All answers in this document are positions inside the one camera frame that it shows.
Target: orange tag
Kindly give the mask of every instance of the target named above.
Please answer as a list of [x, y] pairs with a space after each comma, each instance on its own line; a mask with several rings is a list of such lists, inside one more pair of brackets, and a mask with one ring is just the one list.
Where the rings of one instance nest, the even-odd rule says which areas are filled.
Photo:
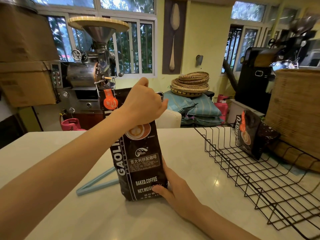
[[106, 98], [103, 101], [103, 105], [109, 109], [114, 110], [118, 107], [118, 100], [113, 96], [111, 89], [104, 90]]
[[241, 114], [241, 125], [240, 125], [239, 129], [242, 132], [246, 131], [246, 120], [245, 120], [245, 112], [244, 111]]

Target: orange valve label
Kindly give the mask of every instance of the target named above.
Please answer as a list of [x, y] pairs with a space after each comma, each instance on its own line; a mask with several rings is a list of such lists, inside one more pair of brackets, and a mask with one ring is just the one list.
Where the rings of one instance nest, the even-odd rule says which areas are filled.
[[104, 90], [106, 98], [103, 101], [103, 105], [109, 109], [114, 110], [118, 107], [118, 100], [113, 96], [111, 89]]

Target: black stool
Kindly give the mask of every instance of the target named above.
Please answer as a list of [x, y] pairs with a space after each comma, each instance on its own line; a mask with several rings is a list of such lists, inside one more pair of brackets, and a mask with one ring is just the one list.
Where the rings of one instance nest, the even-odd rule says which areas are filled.
[[212, 101], [212, 98], [214, 97], [214, 92], [206, 91], [206, 92], [204, 92], [204, 94], [207, 95], [208, 98], [210, 98], [210, 100]]

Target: wire basket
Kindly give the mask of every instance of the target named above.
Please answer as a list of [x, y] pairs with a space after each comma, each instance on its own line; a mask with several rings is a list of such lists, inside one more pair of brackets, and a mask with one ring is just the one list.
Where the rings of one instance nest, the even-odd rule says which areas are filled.
[[[230, 124], [195, 130], [205, 139], [205, 151], [267, 218], [268, 225], [277, 230], [292, 227], [304, 239], [320, 238], [320, 175], [282, 164], [269, 153], [254, 160], [237, 146]], [[290, 149], [299, 150], [288, 144], [282, 157]]]

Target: woven basket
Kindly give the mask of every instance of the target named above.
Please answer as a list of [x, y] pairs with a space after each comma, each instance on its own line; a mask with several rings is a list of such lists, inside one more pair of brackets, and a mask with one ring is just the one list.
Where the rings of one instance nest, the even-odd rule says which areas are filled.
[[183, 80], [180, 80], [180, 78], [177, 78], [177, 81], [181, 84], [186, 84], [186, 85], [204, 85], [208, 83], [209, 77], [201, 80], [196, 80], [196, 81], [183, 81]]
[[181, 81], [196, 81], [202, 80], [204, 78], [208, 78], [209, 73], [207, 72], [191, 72], [183, 76], [179, 76], [179, 80]]
[[177, 89], [172, 88], [172, 86], [170, 86], [170, 90], [171, 90], [174, 94], [177, 94], [177, 95], [183, 96], [183, 97], [188, 97], [188, 98], [199, 97], [199, 96], [202, 95], [202, 93], [181, 92], [181, 91], [178, 91]]
[[180, 86], [180, 87], [183, 87], [183, 88], [190, 88], [190, 89], [194, 89], [195, 87], [197, 89], [203, 89], [203, 88], [207, 88], [207, 86], [208, 86], [207, 83], [203, 83], [203, 84], [191, 84], [191, 83], [184, 84], [184, 83], [181, 83], [179, 81], [179, 78], [176, 78], [176, 79], [172, 80], [171, 84], [174, 84], [176, 86]]
[[[281, 139], [290, 145], [320, 158], [320, 70], [283, 69], [276, 71], [276, 79], [266, 124], [281, 133]], [[280, 143], [274, 148], [278, 156], [286, 150]], [[293, 148], [284, 159], [294, 163], [301, 154]], [[295, 162], [297, 166], [320, 173], [318, 162], [307, 154]]]
[[171, 87], [181, 91], [181, 92], [187, 92], [187, 93], [203, 93], [209, 90], [209, 85], [206, 84], [205, 86], [186, 86], [184, 84], [176, 85], [174, 80], [171, 81]]

